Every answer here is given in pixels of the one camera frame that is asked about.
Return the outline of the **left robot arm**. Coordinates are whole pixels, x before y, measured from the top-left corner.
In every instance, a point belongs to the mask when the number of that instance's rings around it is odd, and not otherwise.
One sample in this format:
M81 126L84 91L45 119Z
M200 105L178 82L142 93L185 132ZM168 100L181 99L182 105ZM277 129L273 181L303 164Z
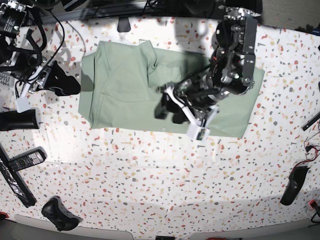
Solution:
M175 124L187 123L186 134L195 141L208 136L242 138L253 101L245 96L254 85L259 0L219 0L223 19L213 35L213 54L207 66L179 82L157 89L162 98L154 116L164 120L172 115Z

